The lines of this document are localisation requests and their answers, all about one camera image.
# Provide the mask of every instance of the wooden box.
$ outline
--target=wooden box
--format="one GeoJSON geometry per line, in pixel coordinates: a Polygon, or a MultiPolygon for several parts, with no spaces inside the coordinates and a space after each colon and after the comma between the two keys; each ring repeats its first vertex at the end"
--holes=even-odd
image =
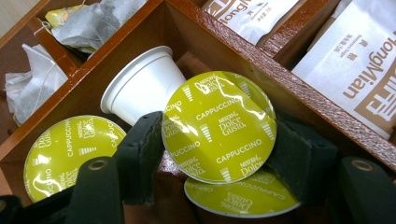
{"type": "MultiPolygon", "coordinates": [[[[97,1],[86,1],[91,4],[97,1]]],[[[77,0],[42,0],[0,39],[0,84],[5,73],[27,72],[21,45],[41,44],[68,80],[21,127],[7,110],[6,93],[0,106],[0,194],[14,194],[32,203],[23,183],[23,166],[37,137],[56,122],[77,115],[96,115],[121,123],[100,109],[112,78],[133,58],[160,45],[169,46],[186,78],[209,70],[232,71],[249,77],[270,97],[276,113],[293,116],[336,144],[341,155],[378,162],[391,177],[396,174],[396,147],[351,117],[290,69],[304,56],[337,0],[301,2],[253,46],[201,10],[205,0],[148,0],[88,60],[82,60],[41,28],[48,10],[79,4],[77,0]]]]}

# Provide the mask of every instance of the tea packet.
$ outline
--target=tea packet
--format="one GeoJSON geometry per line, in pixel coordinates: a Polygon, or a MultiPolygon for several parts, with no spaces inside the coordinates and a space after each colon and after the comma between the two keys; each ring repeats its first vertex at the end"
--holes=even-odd
{"type": "Polygon", "coordinates": [[[273,29],[298,0],[209,0],[203,10],[253,45],[273,29]]]}
{"type": "Polygon", "coordinates": [[[352,0],[292,73],[389,139],[396,121],[396,1],[352,0]]]}
{"type": "Polygon", "coordinates": [[[349,5],[352,0],[341,0],[337,7],[334,10],[334,13],[330,16],[329,19],[322,25],[321,29],[318,31],[308,50],[311,50],[312,47],[317,43],[320,37],[326,32],[326,30],[332,25],[332,23],[337,20],[338,16],[343,13],[344,9],[349,5]]]}
{"type": "Polygon", "coordinates": [[[51,29],[63,45],[99,49],[147,0],[103,0],[67,14],[63,25],[51,29]]]}
{"type": "Polygon", "coordinates": [[[40,45],[23,44],[31,71],[6,74],[7,103],[18,125],[23,124],[67,80],[61,68],[40,45]]]}

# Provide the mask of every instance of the tea bag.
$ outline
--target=tea bag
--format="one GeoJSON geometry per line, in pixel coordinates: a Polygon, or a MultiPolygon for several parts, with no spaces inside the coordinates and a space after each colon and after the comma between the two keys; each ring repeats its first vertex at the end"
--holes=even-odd
{"type": "Polygon", "coordinates": [[[22,45],[29,59],[31,71],[25,75],[7,75],[8,104],[13,107],[14,119],[21,125],[59,89],[67,76],[39,45],[22,45]]]}
{"type": "Polygon", "coordinates": [[[6,74],[6,93],[9,113],[15,113],[15,101],[31,79],[32,71],[6,74]]]}
{"type": "Polygon", "coordinates": [[[52,34],[66,46],[99,49],[147,0],[103,0],[69,14],[52,34]]]}
{"type": "Polygon", "coordinates": [[[388,139],[396,121],[396,1],[352,0],[292,72],[388,139]]]}

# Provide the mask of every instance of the capsule lid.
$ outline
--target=capsule lid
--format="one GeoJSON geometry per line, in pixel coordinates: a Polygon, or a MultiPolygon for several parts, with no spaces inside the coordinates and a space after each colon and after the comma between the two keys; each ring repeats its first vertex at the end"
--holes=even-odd
{"type": "Polygon", "coordinates": [[[163,142],[187,175],[232,183],[252,175],[276,140],[274,109],[252,81],[230,72],[187,80],[163,113],[163,142]]]}
{"type": "Polygon", "coordinates": [[[300,206],[283,180],[268,167],[231,184],[213,185],[189,177],[184,190],[197,206],[226,217],[273,217],[300,206]]]}
{"type": "Polygon", "coordinates": [[[24,165],[24,183],[33,202],[75,185],[78,169],[100,156],[113,156],[126,135],[111,120],[96,116],[64,119],[31,147],[24,165]]]}

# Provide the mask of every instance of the white paper packaging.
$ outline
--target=white paper packaging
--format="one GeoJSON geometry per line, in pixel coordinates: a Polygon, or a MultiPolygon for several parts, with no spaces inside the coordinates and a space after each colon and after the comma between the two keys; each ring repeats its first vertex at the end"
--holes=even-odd
{"type": "Polygon", "coordinates": [[[389,139],[396,121],[396,1],[353,0],[292,72],[389,139]]]}
{"type": "Polygon", "coordinates": [[[209,0],[203,10],[256,45],[298,0],[209,0]]]}

